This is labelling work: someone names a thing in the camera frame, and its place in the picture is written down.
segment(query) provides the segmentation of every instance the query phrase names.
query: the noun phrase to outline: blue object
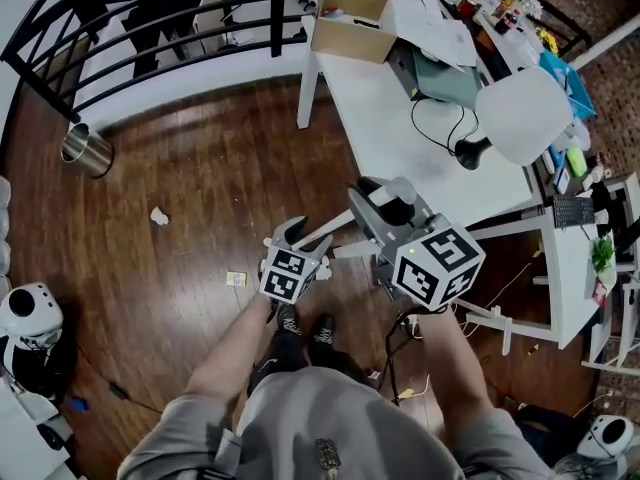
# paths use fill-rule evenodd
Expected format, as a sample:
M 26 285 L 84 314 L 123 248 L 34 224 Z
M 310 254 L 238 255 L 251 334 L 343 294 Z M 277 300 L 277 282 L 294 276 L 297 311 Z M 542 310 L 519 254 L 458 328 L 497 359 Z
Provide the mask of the blue object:
M 569 98 L 569 103 L 573 109 L 573 117 L 584 119 L 585 117 L 596 115 L 596 109 L 591 103 L 591 98 L 589 98 L 587 90 L 575 69 L 548 51 L 540 54 L 539 66 L 550 73 L 565 92 L 567 89 L 571 89 L 571 96 L 567 94 L 567 98 Z
M 567 158 L 566 151 L 563 151 L 562 153 L 560 153 L 560 162 L 556 165 L 556 173 L 553 175 L 553 185 L 555 187 L 557 187 L 558 183 L 560 183 L 560 177 L 562 176 L 562 171 L 564 171 L 564 161 L 566 158 Z
M 564 164 L 564 156 L 562 156 L 562 152 L 559 152 L 553 144 L 551 144 L 547 149 L 551 155 L 551 160 L 553 160 L 555 168 L 558 169 L 562 167 L 562 164 Z
M 87 412 L 89 410 L 89 404 L 84 398 L 77 396 L 71 397 L 71 408 L 78 412 Z

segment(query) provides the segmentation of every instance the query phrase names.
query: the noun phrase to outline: person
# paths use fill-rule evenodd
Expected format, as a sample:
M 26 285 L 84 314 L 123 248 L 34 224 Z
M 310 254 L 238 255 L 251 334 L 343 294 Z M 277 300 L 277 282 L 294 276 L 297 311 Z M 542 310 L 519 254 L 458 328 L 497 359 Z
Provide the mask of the person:
M 383 399 L 346 353 L 335 322 L 312 328 L 309 366 L 295 308 L 254 366 L 271 301 L 257 294 L 198 366 L 182 396 L 125 459 L 121 480 L 549 478 L 508 413 L 493 408 L 480 364 L 452 311 L 419 317 L 426 368 L 449 451 Z M 236 432 L 229 417 L 249 379 Z

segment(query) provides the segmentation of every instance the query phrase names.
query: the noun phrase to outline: white robot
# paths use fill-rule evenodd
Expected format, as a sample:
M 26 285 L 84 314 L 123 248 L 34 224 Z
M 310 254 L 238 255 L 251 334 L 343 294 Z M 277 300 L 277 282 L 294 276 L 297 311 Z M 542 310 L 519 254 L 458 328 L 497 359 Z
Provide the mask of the white robot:
M 62 311 L 44 283 L 11 290 L 0 303 L 0 359 L 23 389 L 58 401 L 72 368 L 61 346 Z

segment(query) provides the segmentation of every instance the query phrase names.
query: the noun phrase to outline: small label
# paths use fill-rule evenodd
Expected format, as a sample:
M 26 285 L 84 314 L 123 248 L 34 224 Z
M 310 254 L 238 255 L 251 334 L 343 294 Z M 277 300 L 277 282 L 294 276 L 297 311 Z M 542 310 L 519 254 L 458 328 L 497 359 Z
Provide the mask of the small label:
M 245 272 L 227 272 L 227 286 L 247 286 Z

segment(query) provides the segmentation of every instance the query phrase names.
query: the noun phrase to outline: black metal railing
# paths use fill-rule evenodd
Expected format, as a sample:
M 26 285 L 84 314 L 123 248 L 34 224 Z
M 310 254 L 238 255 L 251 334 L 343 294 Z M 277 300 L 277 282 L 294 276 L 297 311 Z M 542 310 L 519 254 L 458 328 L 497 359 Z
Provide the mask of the black metal railing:
M 163 73 L 209 59 L 260 48 L 270 48 L 271 56 L 277 57 L 281 55 L 283 45 L 306 41 L 304 34 L 296 35 L 293 38 L 283 37 L 283 25 L 285 23 L 299 22 L 302 17 L 302 15 L 285 15 L 285 0 L 222 0 L 180 10 L 170 9 L 167 6 L 167 2 L 170 1 L 172 0 L 59 0 L 45 8 L 48 0 L 37 0 L 14 32 L 2 55 L 0 55 L 0 60 L 11 65 L 26 83 L 65 118 L 72 122 L 78 122 L 80 120 L 79 113 L 90 105 Z M 217 9 L 232 9 L 239 5 L 261 1 L 270 2 L 271 12 L 268 18 L 225 24 L 225 26 L 202 32 L 190 30 L 186 34 L 174 33 L 176 31 L 176 23 L 179 20 L 190 19 L 192 21 L 195 16 L 202 13 Z M 565 16 L 549 2 L 541 0 L 541 3 L 544 9 L 556 20 L 575 32 L 575 35 L 570 37 L 544 24 L 561 40 L 565 41 L 563 47 L 566 51 L 581 41 L 590 44 L 589 35 L 573 20 Z M 116 5 L 116 7 L 107 10 L 107 4 Z M 124 34 L 102 43 L 98 41 L 97 32 L 104 28 L 111 18 L 136 9 L 145 9 L 148 11 L 150 18 L 143 24 L 129 29 Z M 74 17 L 80 21 L 80 25 L 76 29 L 68 31 Z M 51 46 L 40 53 L 39 50 L 43 39 L 54 24 L 61 24 L 57 37 Z M 270 28 L 268 41 L 224 48 L 211 53 L 205 53 L 203 49 L 202 55 L 194 57 L 178 56 L 179 60 L 174 64 L 155 68 L 142 74 L 134 74 L 132 79 L 111 87 L 76 106 L 73 106 L 73 103 L 69 103 L 74 100 L 76 93 L 80 89 L 142 59 L 155 58 L 156 54 L 170 49 L 179 53 L 181 51 L 180 47 L 209 37 L 265 26 Z M 165 43 L 158 44 L 156 41 L 156 44 L 151 46 L 136 47 L 136 54 L 107 66 L 85 79 L 75 81 L 69 87 L 65 87 L 65 84 L 63 84 L 68 73 L 74 69 L 81 69 L 84 63 L 92 57 L 109 50 L 123 41 L 131 40 L 135 42 L 136 39 L 151 32 L 155 33 L 157 37 L 160 31 L 168 32 L 165 34 L 168 39 Z M 94 43 L 94 47 L 79 53 L 76 52 L 79 41 L 87 37 Z

